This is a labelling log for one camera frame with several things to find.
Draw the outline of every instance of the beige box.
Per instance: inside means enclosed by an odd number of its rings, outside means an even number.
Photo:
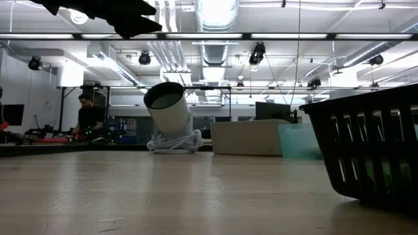
[[[279,125],[285,120],[211,123],[215,154],[281,156]]]

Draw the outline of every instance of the teal plastic container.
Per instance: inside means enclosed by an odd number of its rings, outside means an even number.
[[[312,124],[279,125],[283,158],[322,159]]]

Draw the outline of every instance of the fluorescent light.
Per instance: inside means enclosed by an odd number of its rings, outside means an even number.
[[[336,39],[410,39],[412,34],[339,34]]]
[[[84,39],[121,39],[117,34],[82,34]]]
[[[238,46],[239,42],[191,42],[194,46]]]
[[[112,107],[135,107],[136,104],[111,104]]]
[[[253,33],[252,39],[325,39],[324,33]]]
[[[17,34],[1,33],[2,39],[73,39],[71,34]]]
[[[131,38],[131,40],[132,39],[156,39],[156,38],[157,38],[156,34],[143,34],[143,35],[137,35]]]
[[[241,33],[169,33],[168,39],[241,39]]]
[[[111,89],[138,89],[137,87],[123,87],[123,86],[116,86],[110,87]]]

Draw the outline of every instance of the ceiling light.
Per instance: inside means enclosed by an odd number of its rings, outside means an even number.
[[[137,87],[125,87],[125,86],[116,86],[110,87],[111,89],[138,89]]]
[[[325,39],[325,33],[253,33],[252,39]]]
[[[135,107],[135,104],[111,104],[113,107]]]
[[[169,33],[168,39],[241,39],[241,33]]]
[[[71,34],[1,33],[0,39],[73,39]]]
[[[238,46],[239,42],[191,42],[194,46]]]
[[[71,12],[71,20],[74,24],[82,25],[89,20],[89,17],[82,12],[73,9],[68,9],[68,11]]]
[[[121,36],[117,34],[82,34],[81,35],[84,39],[121,39]]]
[[[412,34],[338,34],[336,39],[410,39]]]

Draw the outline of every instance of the white cylinder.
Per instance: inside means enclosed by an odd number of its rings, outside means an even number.
[[[189,136],[190,111],[184,88],[176,82],[153,86],[144,96],[144,103],[158,129],[168,139]]]

